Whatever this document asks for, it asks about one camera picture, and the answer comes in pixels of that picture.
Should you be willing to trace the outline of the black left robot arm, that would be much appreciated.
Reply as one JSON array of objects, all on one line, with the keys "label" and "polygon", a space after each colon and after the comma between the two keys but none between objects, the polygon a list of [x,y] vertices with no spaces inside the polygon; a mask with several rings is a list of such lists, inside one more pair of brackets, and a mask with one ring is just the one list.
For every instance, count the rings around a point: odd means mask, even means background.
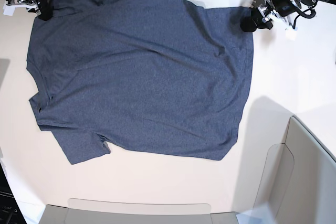
[{"label": "black left robot arm", "polygon": [[251,10],[249,16],[241,20],[242,31],[253,33],[258,29],[270,30],[274,24],[285,30],[286,38],[295,40],[297,19],[312,19],[319,0],[262,0]]}]

